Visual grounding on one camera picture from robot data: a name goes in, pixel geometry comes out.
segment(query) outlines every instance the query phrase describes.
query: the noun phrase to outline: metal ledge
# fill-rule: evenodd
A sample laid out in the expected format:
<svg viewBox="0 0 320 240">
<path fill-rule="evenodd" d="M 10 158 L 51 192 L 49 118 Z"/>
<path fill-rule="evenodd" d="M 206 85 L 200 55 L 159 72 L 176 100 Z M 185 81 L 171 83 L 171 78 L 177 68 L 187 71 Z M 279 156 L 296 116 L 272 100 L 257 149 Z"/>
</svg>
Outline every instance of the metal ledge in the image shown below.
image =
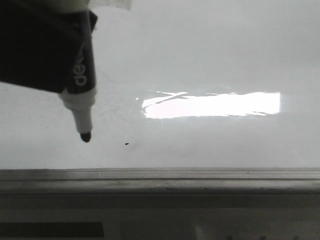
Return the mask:
<svg viewBox="0 0 320 240">
<path fill-rule="evenodd" d="M 320 194 L 320 168 L 0 170 L 0 196 Z"/>
</svg>

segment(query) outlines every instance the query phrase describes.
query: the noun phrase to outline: black marker tip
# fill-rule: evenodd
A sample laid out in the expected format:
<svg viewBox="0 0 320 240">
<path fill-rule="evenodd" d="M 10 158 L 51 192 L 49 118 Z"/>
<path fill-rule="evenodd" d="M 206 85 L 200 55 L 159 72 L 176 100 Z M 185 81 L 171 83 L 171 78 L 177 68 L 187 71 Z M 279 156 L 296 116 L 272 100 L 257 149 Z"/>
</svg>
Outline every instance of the black marker tip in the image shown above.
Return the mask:
<svg viewBox="0 0 320 240">
<path fill-rule="evenodd" d="M 90 139 L 91 139 L 91 132 L 82 133 L 82 134 L 80 134 L 80 136 L 81 136 L 81 139 L 82 139 L 84 142 L 88 143 L 88 142 L 90 141 Z"/>
</svg>

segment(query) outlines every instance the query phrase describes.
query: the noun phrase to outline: marker tip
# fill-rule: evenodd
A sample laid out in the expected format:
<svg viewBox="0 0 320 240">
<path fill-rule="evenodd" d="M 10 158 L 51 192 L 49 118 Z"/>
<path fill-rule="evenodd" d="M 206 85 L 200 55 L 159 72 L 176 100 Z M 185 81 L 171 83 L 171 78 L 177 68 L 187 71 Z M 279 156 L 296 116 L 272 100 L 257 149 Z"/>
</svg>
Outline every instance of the marker tip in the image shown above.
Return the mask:
<svg viewBox="0 0 320 240">
<path fill-rule="evenodd" d="M 88 143 L 88 142 L 90 141 L 90 139 L 91 139 L 91 132 L 82 133 L 82 134 L 80 134 L 80 136 L 81 136 L 81 139 L 82 139 L 84 142 Z"/>
</svg>

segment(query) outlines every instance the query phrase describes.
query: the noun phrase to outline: whiteboard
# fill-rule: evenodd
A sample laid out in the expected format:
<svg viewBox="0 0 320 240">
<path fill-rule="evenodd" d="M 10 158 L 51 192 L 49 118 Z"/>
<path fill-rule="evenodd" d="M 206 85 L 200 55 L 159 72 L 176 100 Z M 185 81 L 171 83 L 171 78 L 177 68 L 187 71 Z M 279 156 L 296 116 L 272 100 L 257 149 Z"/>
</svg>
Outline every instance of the whiteboard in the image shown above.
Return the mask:
<svg viewBox="0 0 320 240">
<path fill-rule="evenodd" d="M 320 167 L 320 2 L 134 0 L 93 33 L 93 131 L 0 83 L 0 169 Z"/>
</svg>

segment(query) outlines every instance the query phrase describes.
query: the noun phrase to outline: dry erase marker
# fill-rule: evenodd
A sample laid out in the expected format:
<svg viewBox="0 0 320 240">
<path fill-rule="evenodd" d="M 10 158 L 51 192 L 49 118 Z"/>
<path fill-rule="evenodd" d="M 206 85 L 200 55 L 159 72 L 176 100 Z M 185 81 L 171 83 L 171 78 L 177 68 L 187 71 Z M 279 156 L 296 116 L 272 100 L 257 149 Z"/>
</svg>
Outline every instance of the dry erase marker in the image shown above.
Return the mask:
<svg viewBox="0 0 320 240">
<path fill-rule="evenodd" d="M 92 130 L 91 106 L 95 103 L 96 74 L 92 48 L 92 26 L 88 0 L 35 0 L 49 8 L 74 28 L 83 38 L 83 44 L 66 88 L 60 98 L 64 106 L 72 111 L 77 131 L 86 143 Z"/>
</svg>

